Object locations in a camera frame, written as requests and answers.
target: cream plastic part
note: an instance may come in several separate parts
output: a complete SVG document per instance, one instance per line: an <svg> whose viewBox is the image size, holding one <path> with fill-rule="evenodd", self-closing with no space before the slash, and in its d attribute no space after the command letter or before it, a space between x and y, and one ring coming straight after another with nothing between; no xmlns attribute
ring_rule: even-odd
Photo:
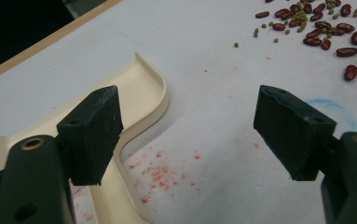
<svg viewBox="0 0 357 224"><path fill-rule="evenodd" d="M88 187L94 217L101 224L150 223L150 217L120 160L120 152L132 138L163 116L169 104L166 82L156 69L136 53L133 63L94 90L111 85L117 85L119 91L125 129L103 176L103 184ZM56 136L57 123L94 90L20 133L10 137L0 136L0 170L4 169L7 153L16 142L36 134Z"/></svg>

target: red powder residue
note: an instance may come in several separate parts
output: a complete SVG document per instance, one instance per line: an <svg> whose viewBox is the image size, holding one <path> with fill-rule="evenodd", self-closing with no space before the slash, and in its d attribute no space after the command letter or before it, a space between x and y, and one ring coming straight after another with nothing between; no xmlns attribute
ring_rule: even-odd
<svg viewBox="0 0 357 224"><path fill-rule="evenodd" d="M161 189L164 189L165 191L169 190L170 189L170 186L164 182L164 181L160 181L158 182L158 186L161 188Z"/></svg>
<svg viewBox="0 0 357 224"><path fill-rule="evenodd" d="M129 168L134 169L135 167L138 167L141 165L141 161L137 161L134 165L130 165Z"/></svg>
<svg viewBox="0 0 357 224"><path fill-rule="evenodd" d="M182 172L181 173L181 179L186 179L187 178L187 173L186 172Z"/></svg>
<svg viewBox="0 0 357 224"><path fill-rule="evenodd" d="M145 195L144 197L141 198L141 201L143 203L148 203L149 202L149 196Z"/></svg>
<svg viewBox="0 0 357 224"><path fill-rule="evenodd" d="M85 195L81 189L77 189L76 192L73 193L73 199Z"/></svg>
<svg viewBox="0 0 357 224"><path fill-rule="evenodd" d="M91 214L85 213L82 215L83 219L89 221L93 219L93 216Z"/></svg>
<svg viewBox="0 0 357 224"><path fill-rule="evenodd" d="M164 151L159 151L157 154L156 154L156 158L160 158L163 156L163 153Z"/></svg>
<svg viewBox="0 0 357 224"><path fill-rule="evenodd" d="M152 167L148 167L148 168L144 169L143 170L143 175L149 174L152 170L153 170Z"/></svg>

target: white work surface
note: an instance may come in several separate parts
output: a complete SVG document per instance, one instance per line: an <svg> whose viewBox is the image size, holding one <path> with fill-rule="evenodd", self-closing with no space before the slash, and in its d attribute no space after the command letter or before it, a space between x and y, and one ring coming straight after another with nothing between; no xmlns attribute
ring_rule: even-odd
<svg viewBox="0 0 357 224"><path fill-rule="evenodd" d="M312 22L302 34L260 27L278 21L274 12L294 2L123 1L0 76L0 135L70 103L140 52L165 77L171 102L121 159L155 223L322 224L323 177L292 181L253 128L264 84L334 119L335 137L357 132L357 78L342 78L357 55L335 55L351 47L350 35L333 37L324 51L302 44ZM264 10L271 15L254 18ZM332 21L324 14L357 29L352 16Z"/></svg>

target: wooden table edge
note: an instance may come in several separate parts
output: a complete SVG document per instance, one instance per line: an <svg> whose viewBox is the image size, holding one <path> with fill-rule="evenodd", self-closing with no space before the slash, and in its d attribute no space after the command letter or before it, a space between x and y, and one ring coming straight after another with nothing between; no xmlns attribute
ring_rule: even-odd
<svg viewBox="0 0 357 224"><path fill-rule="evenodd" d="M14 57L10 58L6 62L0 64L0 75L5 73L7 70L11 69L12 67L18 65L19 63L25 61L26 59L32 57L37 52L47 48L48 46L52 45L53 43L57 42L58 40L62 39L66 35L73 32L78 27L82 26L86 22L92 20L93 18L97 17L98 15L105 12L107 9L115 6L121 0L107 0L104 3L100 4L93 10L89 11L85 15L79 17L78 19L70 22L69 24L62 27L60 30L56 31L55 33L45 37L44 39L40 40L36 44L32 45L28 49L22 51L21 53L15 55Z"/></svg>

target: blue stain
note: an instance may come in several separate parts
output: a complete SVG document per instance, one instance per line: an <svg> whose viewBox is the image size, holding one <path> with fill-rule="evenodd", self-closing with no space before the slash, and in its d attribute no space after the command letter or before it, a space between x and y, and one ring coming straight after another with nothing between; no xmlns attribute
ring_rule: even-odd
<svg viewBox="0 0 357 224"><path fill-rule="evenodd" d="M335 120L337 122L337 125L342 123L348 125L350 129L345 130L345 132L357 132L357 119L343 105L325 98L316 98L308 100L306 101L306 103L316 107L326 116Z"/></svg>

